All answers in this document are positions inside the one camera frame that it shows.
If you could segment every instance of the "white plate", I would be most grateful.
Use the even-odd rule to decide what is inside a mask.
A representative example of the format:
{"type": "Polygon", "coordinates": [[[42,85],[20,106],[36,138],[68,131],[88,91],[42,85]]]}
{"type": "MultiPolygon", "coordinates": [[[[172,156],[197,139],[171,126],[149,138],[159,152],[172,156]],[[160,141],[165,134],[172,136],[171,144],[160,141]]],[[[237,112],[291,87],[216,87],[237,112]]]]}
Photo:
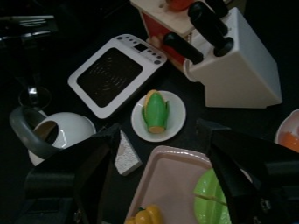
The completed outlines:
{"type": "Polygon", "coordinates": [[[135,133],[149,142],[161,142],[171,137],[180,131],[184,120],[185,120],[185,107],[183,104],[183,100],[180,97],[167,91],[159,91],[164,100],[169,103],[169,115],[167,120],[165,131],[161,134],[152,134],[148,132],[145,127],[145,121],[143,118],[143,106],[145,97],[143,97],[135,105],[132,116],[131,116],[131,123],[133,126],[135,133]]]}
{"type": "Polygon", "coordinates": [[[299,109],[293,110],[289,116],[283,120],[276,133],[275,143],[281,144],[285,132],[291,132],[295,137],[299,137],[299,109]]]}

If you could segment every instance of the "pink tray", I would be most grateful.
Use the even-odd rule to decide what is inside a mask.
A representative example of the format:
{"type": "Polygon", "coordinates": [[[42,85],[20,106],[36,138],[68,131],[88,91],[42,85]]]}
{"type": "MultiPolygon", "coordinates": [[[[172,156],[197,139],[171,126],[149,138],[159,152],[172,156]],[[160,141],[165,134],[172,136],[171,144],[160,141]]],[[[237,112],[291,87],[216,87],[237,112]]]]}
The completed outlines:
{"type": "Polygon", "coordinates": [[[157,146],[148,159],[127,218],[137,208],[156,204],[165,224],[197,223],[193,215],[193,187],[211,168],[205,155],[168,146],[157,146]]]}

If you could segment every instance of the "yellow toy pepper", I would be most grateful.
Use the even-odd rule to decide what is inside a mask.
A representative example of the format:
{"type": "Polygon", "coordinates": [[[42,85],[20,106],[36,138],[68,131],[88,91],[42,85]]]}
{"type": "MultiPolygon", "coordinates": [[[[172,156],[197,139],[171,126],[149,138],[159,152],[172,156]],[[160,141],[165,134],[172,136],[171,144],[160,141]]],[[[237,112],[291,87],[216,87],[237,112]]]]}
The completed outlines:
{"type": "Polygon", "coordinates": [[[139,209],[140,211],[135,217],[125,220],[125,224],[164,224],[160,208],[156,205],[149,205],[145,209],[139,209]]]}

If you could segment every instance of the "green toy vegetable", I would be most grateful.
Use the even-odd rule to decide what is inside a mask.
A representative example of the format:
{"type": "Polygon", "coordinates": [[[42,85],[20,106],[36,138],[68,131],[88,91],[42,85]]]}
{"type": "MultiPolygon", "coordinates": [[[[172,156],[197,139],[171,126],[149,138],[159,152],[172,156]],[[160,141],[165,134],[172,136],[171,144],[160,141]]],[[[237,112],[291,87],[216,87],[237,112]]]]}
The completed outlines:
{"type": "Polygon", "coordinates": [[[164,132],[168,114],[168,101],[164,101],[161,94],[153,89],[145,95],[143,106],[143,118],[151,133],[164,132]]]}
{"type": "Polygon", "coordinates": [[[213,169],[207,170],[193,189],[193,212],[197,222],[231,224],[229,210],[213,169]]]}

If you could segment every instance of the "knife handle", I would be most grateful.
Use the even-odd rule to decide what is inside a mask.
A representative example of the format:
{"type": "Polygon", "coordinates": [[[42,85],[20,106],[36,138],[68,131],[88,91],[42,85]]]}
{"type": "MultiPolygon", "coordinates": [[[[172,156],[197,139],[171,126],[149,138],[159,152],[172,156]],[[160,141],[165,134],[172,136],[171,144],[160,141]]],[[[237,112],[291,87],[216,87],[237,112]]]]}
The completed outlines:
{"type": "Polygon", "coordinates": [[[205,0],[205,3],[213,9],[213,12],[219,18],[228,15],[229,9],[223,0],[205,0]]]}
{"type": "Polygon", "coordinates": [[[223,27],[227,28],[227,26],[220,25],[223,22],[216,17],[205,3],[195,2],[188,9],[188,16],[200,35],[213,45],[213,54],[217,57],[227,54],[233,46],[233,39],[223,37],[225,34],[221,29],[223,27]]]}
{"type": "Polygon", "coordinates": [[[213,25],[217,27],[221,35],[225,36],[229,32],[229,28],[217,18],[216,14],[212,12],[207,4],[204,2],[195,2],[188,9],[188,16],[191,17],[191,20],[196,20],[196,17],[199,17],[201,14],[203,14],[204,20],[207,21],[209,20],[209,22],[213,23],[213,25]]]}
{"type": "Polygon", "coordinates": [[[163,43],[185,57],[193,65],[203,61],[201,52],[175,32],[168,32],[163,36],[163,43]]]}

